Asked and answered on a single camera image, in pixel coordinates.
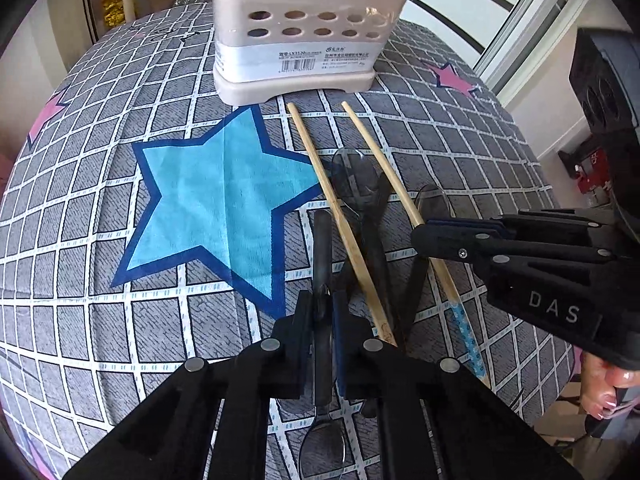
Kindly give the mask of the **person right hand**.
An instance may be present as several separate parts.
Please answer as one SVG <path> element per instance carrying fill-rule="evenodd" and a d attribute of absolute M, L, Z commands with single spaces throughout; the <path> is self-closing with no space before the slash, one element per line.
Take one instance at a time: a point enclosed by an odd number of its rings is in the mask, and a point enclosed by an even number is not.
<path fill-rule="evenodd" d="M 588 352 L 582 352 L 580 406 L 587 414 L 602 419 L 617 406 L 617 389 L 638 387 L 638 370 L 623 370 Z"/>

